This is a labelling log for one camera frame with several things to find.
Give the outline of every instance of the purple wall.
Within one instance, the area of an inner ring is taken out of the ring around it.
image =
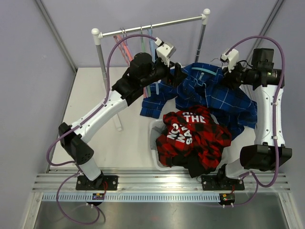
[[[73,79],[34,1],[0,1],[0,228],[20,228]]]
[[[99,66],[91,35],[94,27],[101,32],[111,32],[120,27],[128,29],[141,24],[197,16],[205,8],[210,8],[211,15],[199,61],[210,62],[242,38],[257,35],[275,2],[276,0],[43,0],[78,67]],[[186,65],[194,62],[200,26],[200,21],[188,22],[157,28],[152,34],[172,43],[177,51],[171,60]],[[241,58],[247,57],[253,42],[238,47]],[[128,44],[133,54],[141,52],[140,38],[132,38]],[[105,60],[114,45],[112,37],[102,39]],[[126,66],[120,51],[114,53],[111,65]]]
[[[298,213],[305,226],[305,73],[304,21],[305,1],[286,1],[267,36],[280,43],[285,53],[285,87],[282,98],[282,129],[292,158],[281,167],[286,173],[294,195]],[[275,45],[263,42],[262,47],[273,48],[276,68],[281,68],[281,57]]]

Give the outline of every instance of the shirt sleeve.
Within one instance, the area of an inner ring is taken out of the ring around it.
[[[140,115],[159,118],[166,101],[177,96],[177,89],[166,85],[163,81],[159,83],[159,94],[156,94],[156,86],[154,83],[150,85],[150,88],[151,97],[143,99]]]

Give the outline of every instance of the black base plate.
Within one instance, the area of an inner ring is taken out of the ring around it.
[[[104,176],[102,184],[97,188],[93,182],[90,181],[86,176],[78,176],[76,182],[76,190],[90,191],[90,190],[104,190],[104,182],[107,182],[107,191],[116,191],[118,189],[118,176]]]
[[[232,191],[233,185],[237,191],[244,190],[244,182],[241,180],[225,178],[219,182],[217,176],[206,175],[201,176],[201,181],[204,191]]]

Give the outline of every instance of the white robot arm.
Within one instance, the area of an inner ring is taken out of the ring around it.
[[[76,164],[84,172],[85,176],[93,182],[101,183],[103,174],[93,159],[93,150],[87,145],[94,134],[115,114],[132,104],[143,94],[143,87],[150,85],[160,79],[176,87],[186,77],[181,71],[181,66],[169,61],[169,57],[175,48],[157,39],[156,44],[158,59],[155,63],[147,53],[138,53],[132,60],[130,67],[123,77],[116,82],[110,91],[108,101],[104,108],[99,110],[89,121],[80,128],[67,135],[61,140],[61,145],[75,160]],[[224,69],[223,84],[229,88],[238,88],[241,84],[253,86],[257,98],[257,128],[256,139],[253,146],[242,148],[240,158],[224,167],[227,178],[237,179],[242,173],[249,169],[260,169],[262,171],[272,170],[275,167],[275,145],[272,132],[273,124],[273,95],[279,84],[281,70],[273,69],[273,50],[257,49],[254,51],[251,69],[241,66],[238,61],[238,51],[232,50],[227,55],[221,56],[222,61],[228,62]],[[170,67],[175,66],[174,75],[170,74]],[[282,165],[292,154],[292,149],[285,148],[285,141],[281,128],[281,98],[283,94],[281,86],[276,102],[276,137],[279,145],[280,163]],[[102,102],[96,105],[88,114],[68,126],[63,123],[59,127],[60,135],[80,126],[82,121],[90,116]]]
[[[222,54],[221,59],[228,63],[225,69],[223,84],[235,89],[241,84],[253,86],[257,102],[257,124],[255,128],[255,141],[253,146],[245,146],[241,150],[240,158],[225,166],[227,178],[238,179],[249,169],[261,171],[275,168],[275,144],[277,140],[279,151],[279,166],[290,159],[292,149],[285,147],[281,126],[281,101],[283,86],[279,89],[274,104],[274,95],[280,82],[281,70],[274,69],[272,63],[273,49],[255,49],[252,58],[252,68],[243,68],[238,61],[238,51],[233,49],[227,55]],[[276,113],[274,124],[273,112]]]
[[[187,76],[181,71],[180,64],[169,60],[176,48],[158,38],[155,43],[159,46],[156,49],[158,58],[155,62],[152,61],[152,57],[148,53],[136,54],[122,78],[113,85],[105,104],[100,102],[72,125],[62,123],[59,126],[60,136],[79,126],[61,139],[61,146],[74,159],[90,181],[103,178],[102,172],[92,157],[94,152],[87,145],[95,133],[115,114],[138,99],[143,94],[144,87],[160,79],[165,80],[167,84],[173,87],[177,87]],[[171,67],[175,67],[174,74],[170,73]]]

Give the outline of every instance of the white rod end cap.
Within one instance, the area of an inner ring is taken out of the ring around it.
[[[100,35],[100,30],[97,29],[97,28],[93,28],[91,30],[91,33],[93,35],[93,39],[94,39],[94,43],[95,45],[100,45],[101,44],[101,40],[99,38],[99,35]]]
[[[211,13],[210,9],[204,9],[202,14],[202,25],[206,25],[208,23],[208,18],[210,13]]]

